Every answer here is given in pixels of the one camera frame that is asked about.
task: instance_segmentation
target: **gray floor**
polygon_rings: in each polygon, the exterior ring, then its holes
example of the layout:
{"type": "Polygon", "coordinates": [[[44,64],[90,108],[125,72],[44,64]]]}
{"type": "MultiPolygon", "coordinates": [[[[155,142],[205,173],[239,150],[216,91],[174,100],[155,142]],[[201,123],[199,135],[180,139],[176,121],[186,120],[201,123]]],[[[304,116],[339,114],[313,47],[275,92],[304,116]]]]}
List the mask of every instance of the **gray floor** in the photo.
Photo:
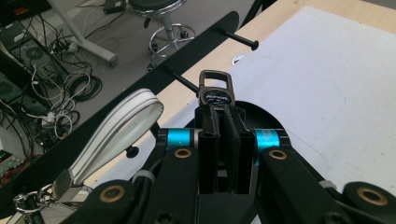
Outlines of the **gray floor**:
{"type": "Polygon", "coordinates": [[[396,1],[395,0],[363,0],[364,2],[373,3],[375,5],[379,5],[381,7],[389,7],[396,9],[396,1]]]}
{"type": "MultiPolygon", "coordinates": [[[[103,2],[103,0],[97,0],[90,4],[101,5],[103,2]]],[[[189,25],[197,34],[200,34],[233,10],[239,13],[240,22],[242,22],[252,3],[253,0],[188,0],[185,5],[172,13],[171,18],[173,22],[189,25]]],[[[85,18],[92,10],[92,7],[84,7],[73,18],[80,30],[83,30],[85,18]]],[[[96,9],[88,17],[86,27],[98,20],[100,21],[87,30],[85,34],[113,20],[118,15],[106,15],[101,8],[96,9]]],[[[93,43],[116,53],[119,59],[117,66],[110,67],[105,61],[92,56],[90,53],[84,51],[80,53],[85,60],[92,64],[93,74],[103,81],[103,89],[99,95],[88,102],[77,105],[77,110],[81,113],[81,122],[147,73],[150,58],[148,51],[149,38],[155,30],[162,27],[162,23],[160,20],[154,20],[150,23],[148,29],[144,29],[144,20],[136,16],[128,7],[125,14],[108,29],[89,38],[93,43]]]]}

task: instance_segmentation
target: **black cable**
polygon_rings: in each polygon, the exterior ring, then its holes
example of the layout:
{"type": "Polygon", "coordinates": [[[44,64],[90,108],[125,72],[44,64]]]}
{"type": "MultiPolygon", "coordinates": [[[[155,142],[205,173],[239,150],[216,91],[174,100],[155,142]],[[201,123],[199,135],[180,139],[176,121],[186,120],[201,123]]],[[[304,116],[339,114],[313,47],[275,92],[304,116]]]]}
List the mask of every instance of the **black cable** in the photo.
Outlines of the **black cable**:
{"type": "Polygon", "coordinates": [[[46,20],[44,20],[44,18],[41,16],[41,14],[39,14],[40,19],[45,22],[49,27],[51,27],[54,31],[55,31],[55,35],[58,35],[58,30],[49,22],[47,22],[46,20]]]}
{"type": "Polygon", "coordinates": [[[92,68],[92,65],[90,64],[90,63],[88,63],[88,62],[83,62],[77,55],[75,55],[75,53],[64,53],[64,52],[61,52],[61,53],[55,53],[54,54],[55,55],[55,57],[59,60],[59,61],[61,61],[62,63],[67,63],[67,64],[71,64],[71,65],[73,65],[73,66],[75,66],[75,67],[77,67],[77,68],[85,68],[85,69],[87,69],[87,68],[92,68]],[[74,57],[78,60],[78,62],[76,62],[76,63],[71,63],[71,62],[68,62],[68,61],[66,61],[64,58],[63,58],[63,56],[64,55],[74,55],[74,57]]]}
{"type": "Polygon", "coordinates": [[[108,28],[108,26],[110,26],[114,21],[116,21],[117,19],[119,19],[124,13],[125,13],[125,9],[121,12],[121,14],[119,16],[117,16],[116,18],[114,18],[112,21],[110,21],[108,24],[105,24],[99,28],[96,28],[95,30],[93,30],[92,32],[90,32],[88,35],[85,36],[85,38],[87,39],[88,37],[90,37],[91,35],[95,34],[96,32],[101,31],[102,29],[106,29],[108,28]]]}
{"type": "Polygon", "coordinates": [[[18,45],[18,48],[19,48],[19,58],[18,58],[18,60],[20,60],[20,61],[22,61],[22,58],[21,58],[21,48],[22,48],[22,44],[23,44],[24,38],[27,36],[27,34],[28,34],[28,32],[29,32],[29,27],[32,25],[33,18],[34,18],[34,17],[32,17],[32,19],[30,19],[30,21],[29,21],[29,23],[28,23],[28,25],[27,25],[27,27],[26,27],[26,31],[23,33],[23,37],[22,37],[22,39],[21,39],[21,42],[20,42],[20,44],[18,45]]]}
{"type": "MultiPolygon", "coordinates": [[[[69,118],[72,120],[72,125],[76,125],[81,117],[80,113],[77,110],[72,110],[69,113],[67,113],[69,118]]],[[[68,120],[67,122],[64,123],[64,117],[59,117],[56,119],[56,126],[57,127],[65,127],[69,126],[70,121],[68,120]]]]}
{"type": "Polygon", "coordinates": [[[12,129],[15,131],[15,133],[17,134],[18,138],[19,138],[20,141],[21,141],[21,146],[22,146],[23,155],[25,156],[25,158],[28,158],[28,157],[29,157],[29,154],[30,154],[30,152],[31,152],[31,150],[26,151],[26,147],[25,147],[24,142],[23,142],[23,140],[22,140],[22,138],[21,138],[20,132],[18,132],[18,129],[15,127],[13,121],[11,121],[11,120],[9,119],[9,117],[6,117],[6,119],[7,119],[8,123],[10,124],[10,127],[12,127],[12,129]]]}
{"type": "Polygon", "coordinates": [[[46,49],[48,49],[46,25],[44,24],[44,19],[43,19],[43,17],[41,16],[41,14],[38,14],[38,17],[41,19],[41,25],[43,26],[44,45],[45,45],[46,49]]]}
{"type": "Polygon", "coordinates": [[[102,80],[99,77],[95,76],[83,76],[83,77],[78,77],[73,82],[70,84],[68,91],[69,94],[74,96],[73,100],[76,102],[83,102],[90,100],[91,98],[95,97],[102,89],[102,80]],[[87,88],[85,88],[81,93],[76,95],[76,91],[78,86],[82,85],[87,85],[88,83],[88,78],[90,79],[90,83],[88,84],[87,88]]]}
{"type": "Polygon", "coordinates": [[[151,192],[151,181],[143,176],[139,176],[138,179],[142,179],[142,184],[139,186],[139,191],[136,193],[136,205],[132,209],[132,214],[129,216],[128,220],[125,222],[127,224],[141,223],[143,219],[143,215],[145,214],[145,210],[147,204],[149,202],[149,194],[151,192]]]}

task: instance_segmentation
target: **computer tower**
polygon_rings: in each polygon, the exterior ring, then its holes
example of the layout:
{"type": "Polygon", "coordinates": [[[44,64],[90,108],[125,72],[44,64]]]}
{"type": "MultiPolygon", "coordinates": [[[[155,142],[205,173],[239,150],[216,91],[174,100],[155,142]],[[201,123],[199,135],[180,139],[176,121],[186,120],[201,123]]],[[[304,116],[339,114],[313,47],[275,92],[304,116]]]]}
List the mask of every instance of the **computer tower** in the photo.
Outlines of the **computer tower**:
{"type": "Polygon", "coordinates": [[[7,51],[25,65],[38,81],[48,87],[62,86],[68,76],[64,67],[21,25],[14,21],[0,29],[0,40],[7,51]]]}
{"type": "Polygon", "coordinates": [[[38,86],[33,89],[31,78],[29,72],[0,50],[0,99],[15,110],[23,106],[29,114],[45,114],[49,103],[40,97],[44,94],[38,86]]]}

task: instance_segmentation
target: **black bar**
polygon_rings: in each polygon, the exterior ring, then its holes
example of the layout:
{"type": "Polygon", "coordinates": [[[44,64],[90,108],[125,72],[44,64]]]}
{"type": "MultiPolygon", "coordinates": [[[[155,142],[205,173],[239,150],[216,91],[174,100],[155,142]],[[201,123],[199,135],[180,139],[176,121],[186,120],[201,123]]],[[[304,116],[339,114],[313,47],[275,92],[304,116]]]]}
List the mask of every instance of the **black bar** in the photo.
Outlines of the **black bar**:
{"type": "Polygon", "coordinates": [[[167,150],[141,223],[196,223],[198,179],[198,150],[167,150]]]}
{"type": "Polygon", "coordinates": [[[158,122],[155,122],[151,128],[149,128],[149,131],[152,133],[152,135],[154,135],[154,137],[157,137],[158,132],[160,131],[161,127],[160,124],[158,124],[158,122]]]}
{"type": "Polygon", "coordinates": [[[352,223],[347,213],[308,172],[282,147],[270,147],[261,154],[256,191],[256,208],[262,223],[352,223]]]}
{"type": "Polygon", "coordinates": [[[185,87],[189,88],[191,91],[195,92],[195,94],[198,96],[199,88],[195,86],[192,82],[188,81],[186,78],[183,76],[175,73],[175,72],[170,72],[168,73],[172,75],[177,81],[179,81],[181,84],[183,84],[185,87]]]}
{"type": "MultiPolygon", "coordinates": [[[[37,202],[35,201],[33,196],[27,198],[24,205],[28,210],[34,210],[38,208],[37,202]]],[[[29,214],[28,217],[32,224],[45,224],[44,218],[41,216],[41,212],[35,212],[33,214],[29,214]]]]}
{"type": "Polygon", "coordinates": [[[251,50],[256,50],[259,47],[259,41],[255,40],[255,41],[251,41],[248,40],[240,35],[236,35],[236,34],[232,34],[230,32],[224,32],[225,35],[227,35],[228,37],[230,37],[233,40],[236,40],[244,45],[248,45],[249,47],[251,47],[251,50]]]}

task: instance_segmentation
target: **white cable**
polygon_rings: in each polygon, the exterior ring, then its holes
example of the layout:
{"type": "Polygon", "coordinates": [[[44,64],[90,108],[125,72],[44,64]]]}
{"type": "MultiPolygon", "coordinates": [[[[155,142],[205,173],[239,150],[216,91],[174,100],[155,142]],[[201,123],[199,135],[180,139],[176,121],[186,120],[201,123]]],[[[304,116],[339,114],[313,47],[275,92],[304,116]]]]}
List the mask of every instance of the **white cable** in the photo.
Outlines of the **white cable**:
{"type": "Polygon", "coordinates": [[[25,111],[25,110],[23,109],[23,107],[21,107],[21,111],[22,111],[25,115],[27,115],[28,117],[34,118],[34,119],[46,119],[46,118],[48,117],[48,116],[36,116],[36,115],[31,115],[31,114],[27,113],[27,111],[25,111]]]}
{"type": "MultiPolygon", "coordinates": [[[[69,132],[68,133],[71,133],[72,132],[72,130],[73,130],[73,121],[72,121],[72,119],[70,119],[70,117],[68,117],[67,115],[65,115],[65,114],[62,114],[62,115],[59,115],[59,117],[58,118],[60,118],[60,117],[65,117],[65,118],[67,118],[68,120],[69,120],[69,122],[70,122],[70,128],[69,128],[69,132]]],[[[64,139],[64,137],[61,137],[61,136],[59,136],[58,135],[58,132],[56,131],[56,121],[55,121],[55,126],[54,126],[54,131],[55,131],[55,135],[56,135],[56,137],[58,137],[59,139],[64,139]]]]}
{"type": "Polygon", "coordinates": [[[8,104],[4,103],[2,99],[0,99],[0,103],[1,103],[2,105],[5,105],[8,109],[10,109],[10,110],[12,111],[12,113],[17,114],[17,113],[15,112],[15,110],[14,110],[11,106],[9,106],[8,104]]]}
{"type": "Polygon", "coordinates": [[[96,8],[94,8],[90,13],[88,13],[88,15],[85,17],[85,20],[84,20],[84,29],[82,30],[82,32],[81,32],[81,34],[82,35],[84,35],[85,34],[85,32],[87,31],[87,29],[89,29],[91,26],[93,26],[93,24],[90,26],[90,27],[88,27],[87,28],[87,20],[88,20],[88,18],[91,16],[91,14],[96,10],[96,9],[98,9],[99,7],[96,7],[96,8]]]}
{"type": "Polygon", "coordinates": [[[61,98],[62,98],[62,94],[64,93],[64,89],[62,89],[61,87],[59,87],[58,84],[56,84],[56,83],[55,83],[54,81],[52,81],[51,79],[49,79],[49,81],[51,81],[51,82],[58,88],[58,90],[59,90],[59,94],[58,94],[58,95],[56,95],[56,96],[54,96],[54,97],[51,97],[51,98],[47,98],[47,97],[42,96],[41,94],[39,94],[39,93],[37,92],[37,90],[35,89],[35,84],[37,84],[37,81],[35,81],[35,73],[36,73],[35,64],[32,64],[32,66],[33,66],[33,68],[34,68],[35,70],[34,70],[34,72],[33,72],[33,74],[32,74],[32,82],[31,82],[31,85],[32,85],[32,89],[33,89],[33,91],[35,92],[35,94],[36,94],[38,97],[40,97],[40,98],[42,98],[42,99],[44,99],[44,100],[53,100],[53,99],[58,98],[58,97],[61,97],[61,98]]]}

